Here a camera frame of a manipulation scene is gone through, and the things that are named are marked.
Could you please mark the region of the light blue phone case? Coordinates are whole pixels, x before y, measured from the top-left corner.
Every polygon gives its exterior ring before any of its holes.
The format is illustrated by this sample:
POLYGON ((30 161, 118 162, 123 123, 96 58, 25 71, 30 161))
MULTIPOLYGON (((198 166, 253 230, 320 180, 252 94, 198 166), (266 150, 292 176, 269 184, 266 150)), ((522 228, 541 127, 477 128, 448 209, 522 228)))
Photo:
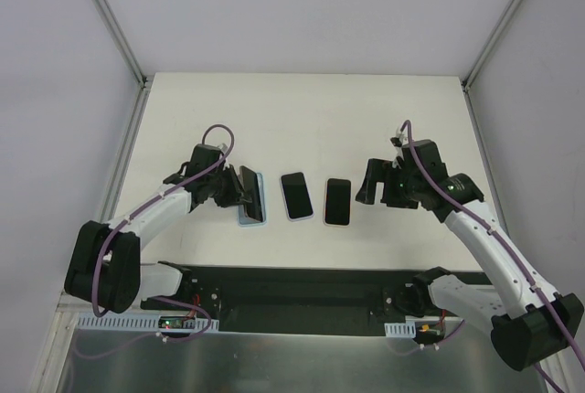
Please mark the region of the light blue phone case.
POLYGON ((257 173, 258 178, 258 186, 260 190, 260 205, 262 211, 262 220, 255 220, 248 217, 245 213, 244 206, 238 207, 238 225, 243 228, 250 228, 252 226, 262 226, 265 225, 267 222, 267 210, 266 210, 266 201, 265 201, 265 193, 264 193, 264 182, 262 173, 257 173))

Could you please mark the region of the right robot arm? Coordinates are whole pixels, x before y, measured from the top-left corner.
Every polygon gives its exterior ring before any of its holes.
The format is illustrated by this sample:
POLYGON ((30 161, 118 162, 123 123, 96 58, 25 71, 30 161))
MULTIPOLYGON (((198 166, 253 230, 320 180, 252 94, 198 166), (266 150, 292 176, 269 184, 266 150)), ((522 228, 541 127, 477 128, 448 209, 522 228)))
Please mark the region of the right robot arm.
POLYGON ((471 252, 492 283, 490 296, 435 267, 398 290, 394 306, 422 317, 441 309, 488 335, 500 358, 515 371, 532 367, 573 342, 584 306, 573 293, 561 294, 529 264, 503 232, 484 194, 466 174, 449 175, 432 140, 392 141, 392 161, 367 162, 356 201, 371 205, 378 185, 387 207, 430 211, 471 252))

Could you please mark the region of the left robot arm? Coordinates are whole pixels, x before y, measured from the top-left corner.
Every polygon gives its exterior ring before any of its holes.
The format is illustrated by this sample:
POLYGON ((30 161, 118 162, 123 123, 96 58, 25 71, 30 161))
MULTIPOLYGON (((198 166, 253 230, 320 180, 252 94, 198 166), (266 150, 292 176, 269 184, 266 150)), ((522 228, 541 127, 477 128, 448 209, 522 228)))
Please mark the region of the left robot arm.
POLYGON ((91 303, 98 317, 123 313, 137 300, 158 296, 172 309, 187 308, 194 290, 186 269, 162 261, 145 264, 141 252, 208 199, 222 208, 243 206, 250 218, 261 219, 256 172, 227 165, 227 152, 200 143, 138 207, 108 222, 86 222, 76 239, 65 293, 91 303))

